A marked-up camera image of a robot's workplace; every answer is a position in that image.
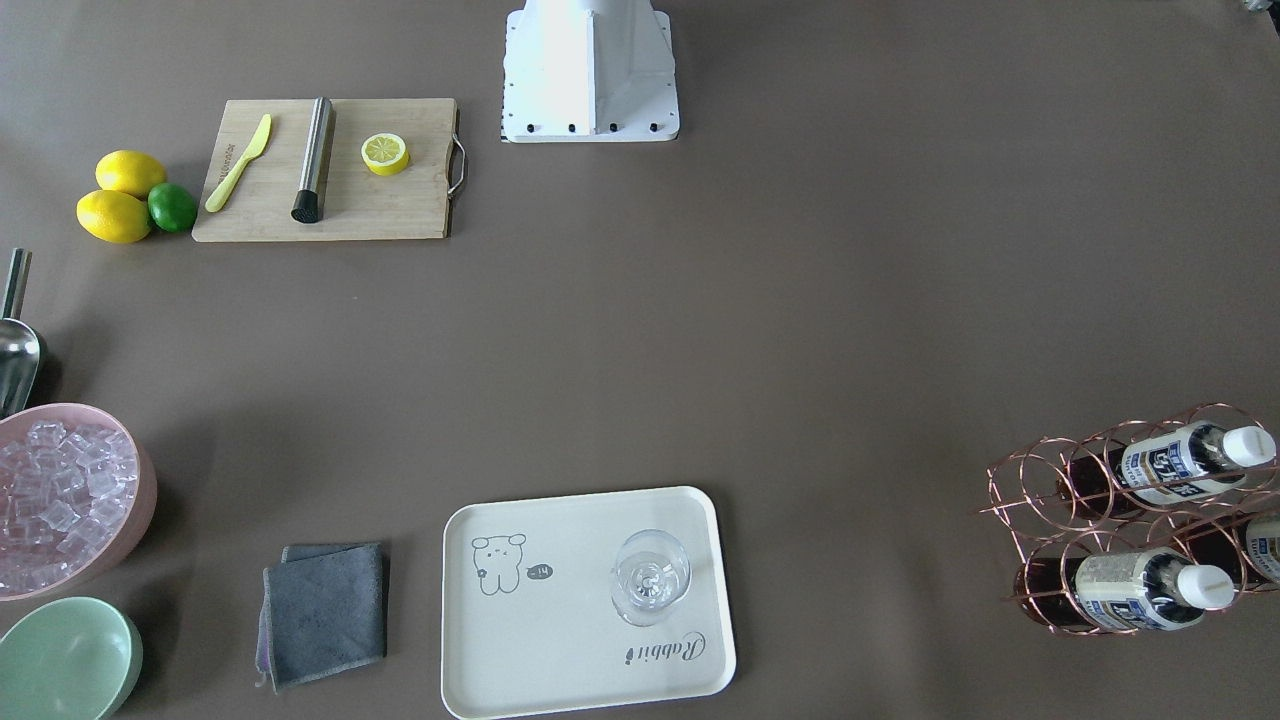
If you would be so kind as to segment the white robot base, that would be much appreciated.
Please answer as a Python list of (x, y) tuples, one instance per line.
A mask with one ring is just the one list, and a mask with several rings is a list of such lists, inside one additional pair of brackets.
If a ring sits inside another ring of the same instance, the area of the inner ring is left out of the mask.
[(678, 137), (671, 18), (652, 3), (526, 1), (504, 28), (502, 141)]

